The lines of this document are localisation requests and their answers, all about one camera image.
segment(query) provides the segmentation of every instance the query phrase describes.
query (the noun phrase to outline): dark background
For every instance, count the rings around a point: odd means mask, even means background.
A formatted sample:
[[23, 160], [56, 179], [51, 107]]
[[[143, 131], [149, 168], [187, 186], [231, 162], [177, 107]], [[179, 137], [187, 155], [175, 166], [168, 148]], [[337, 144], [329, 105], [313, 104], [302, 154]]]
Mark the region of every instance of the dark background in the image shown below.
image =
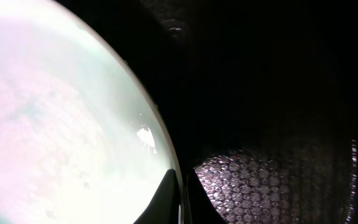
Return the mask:
[[[263, 144], [274, 127], [301, 130], [292, 114], [358, 142], [358, 1], [59, 2], [128, 62], [184, 171], [208, 151]], [[185, 47], [164, 32], [169, 19], [187, 25]]]

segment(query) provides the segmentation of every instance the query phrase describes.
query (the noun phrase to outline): textured fabric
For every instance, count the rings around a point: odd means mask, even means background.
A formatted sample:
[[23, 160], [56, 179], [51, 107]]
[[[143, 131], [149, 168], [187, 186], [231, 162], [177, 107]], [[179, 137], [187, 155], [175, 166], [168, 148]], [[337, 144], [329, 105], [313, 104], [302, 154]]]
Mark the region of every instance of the textured fabric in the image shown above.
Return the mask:
[[356, 157], [353, 162], [350, 157], [342, 159], [329, 145], [315, 139], [293, 141], [298, 147], [227, 151], [196, 168], [209, 199], [228, 223], [351, 220]]

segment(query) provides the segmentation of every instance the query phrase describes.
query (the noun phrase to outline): white surface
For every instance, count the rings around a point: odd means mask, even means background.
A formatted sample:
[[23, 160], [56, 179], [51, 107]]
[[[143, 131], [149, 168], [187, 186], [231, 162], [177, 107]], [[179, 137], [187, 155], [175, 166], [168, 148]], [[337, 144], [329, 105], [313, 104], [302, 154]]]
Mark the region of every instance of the white surface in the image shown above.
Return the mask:
[[95, 37], [52, 2], [0, 0], [0, 223], [133, 223], [177, 167], [150, 99]]

